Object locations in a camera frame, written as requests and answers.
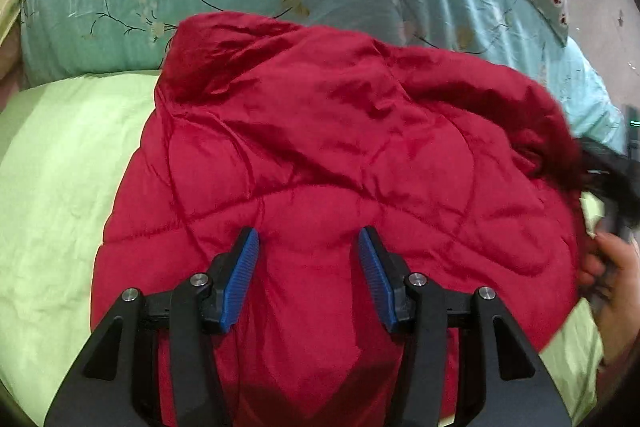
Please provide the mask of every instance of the light green bed sheet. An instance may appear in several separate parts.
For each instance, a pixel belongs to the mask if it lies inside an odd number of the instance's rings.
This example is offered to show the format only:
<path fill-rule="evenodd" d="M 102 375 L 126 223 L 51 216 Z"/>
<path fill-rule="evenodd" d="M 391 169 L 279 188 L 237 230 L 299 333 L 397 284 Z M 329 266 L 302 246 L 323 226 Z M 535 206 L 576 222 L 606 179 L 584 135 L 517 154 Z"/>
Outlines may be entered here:
<path fill-rule="evenodd" d="M 157 78 L 61 80 L 0 114 L 0 379 L 38 425 L 89 335 L 94 256 Z M 576 422 L 601 353 L 581 302 L 542 354 Z"/>

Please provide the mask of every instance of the beige floor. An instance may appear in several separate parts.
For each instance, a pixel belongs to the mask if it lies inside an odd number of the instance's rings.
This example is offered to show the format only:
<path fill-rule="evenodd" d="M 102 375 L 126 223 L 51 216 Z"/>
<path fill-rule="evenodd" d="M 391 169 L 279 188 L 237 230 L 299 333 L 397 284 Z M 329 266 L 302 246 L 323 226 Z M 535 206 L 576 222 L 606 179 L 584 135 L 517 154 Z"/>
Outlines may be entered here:
<path fill-rule="evenodd" d="M 569 0 L 569 10 L 571 36 L 613 102 L 640 106 L 640 12 L 634 1 Z"/>

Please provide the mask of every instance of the red quilted jacket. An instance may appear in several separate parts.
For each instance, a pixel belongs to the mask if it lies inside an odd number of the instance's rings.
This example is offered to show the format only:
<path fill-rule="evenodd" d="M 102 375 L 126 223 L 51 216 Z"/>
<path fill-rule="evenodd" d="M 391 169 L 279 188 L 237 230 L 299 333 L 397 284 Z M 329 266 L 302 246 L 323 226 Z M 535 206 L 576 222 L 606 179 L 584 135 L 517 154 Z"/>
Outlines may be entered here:
<path fill-rule="evenodd" d="M 358 262 L 364 225 L 448 289 L 497 289 L 538 349 L 576 302 L 578 151 L 516 71 L 223 12 L 180 25 L 155 97 L 95 262 L 92 323 L 124 288 L 172 289 L 255 227 L 254 279 L 215 349 L 238 427 L 382 425 L 402 345 Z M 452 343 L 443 414 L 456 357 Z"/>

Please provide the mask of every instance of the silver screw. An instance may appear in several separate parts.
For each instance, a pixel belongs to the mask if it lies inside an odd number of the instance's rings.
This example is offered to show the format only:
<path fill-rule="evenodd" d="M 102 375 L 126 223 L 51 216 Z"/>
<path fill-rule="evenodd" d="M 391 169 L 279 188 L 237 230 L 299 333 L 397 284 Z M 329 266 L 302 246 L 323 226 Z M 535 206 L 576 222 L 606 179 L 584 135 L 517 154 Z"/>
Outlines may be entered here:
<path fill-rule="evenodd" d="M 409 282 L 413 286 L 424 286 L 427 284 L 427 276 L 418 272 L 413 272 L 409 274 Z"/>
<path fill-rule="evenodd" d="M 486 301 L 495 299 L 495 291 L 493 288 L 489 288 L 489 286 L 482 286 L 482 288 L 478 290 L 478 293 Z"/>
<path fill-rule="evenodd" d="M 209 282 L 209 276 L 206 273 L 196 273 L 191 276 L 189 282 L 192 286 L 204 286 Z"/>
<path fill-rule="evenodd" d="M 125 302 L 131 302 L 136 300 L 138 295 L 140 295 L 140 292 L 135 288 L 127 288 L 122 292 L 122 300 Z"/>

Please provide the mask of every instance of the blue gripper pad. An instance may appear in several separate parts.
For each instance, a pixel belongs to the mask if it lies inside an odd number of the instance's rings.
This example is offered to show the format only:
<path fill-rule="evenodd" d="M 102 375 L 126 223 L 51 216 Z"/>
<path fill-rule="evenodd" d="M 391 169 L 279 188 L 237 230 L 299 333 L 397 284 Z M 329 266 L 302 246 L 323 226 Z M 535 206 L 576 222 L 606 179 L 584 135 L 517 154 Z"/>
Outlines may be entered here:
<path fill-rule="evenodd" d="M 241 245 L 238 260 L 226 284 L 222 315 L 220 316 L 220 327 L 225 333 L 228 333 L 231 326 L 238 321 L 246 291 L 249 288 L 251 277 L 254 275 L 259 248 L 258 232 L 255 229 L 251 229 L 244 245 Z"/>
<path fill-rule="evenodd" d="M 376 307 L 378 318 L 385 325 L 389 333 L 398 329 L 398 317 L 396 316 L 394 290 L 386 276 L 385 269 L 380 262 L 378 252 L 369 235 L 370 227 L 360 230 L 358 237 L 358 256 L 367 279 L 369 291 Z"/>

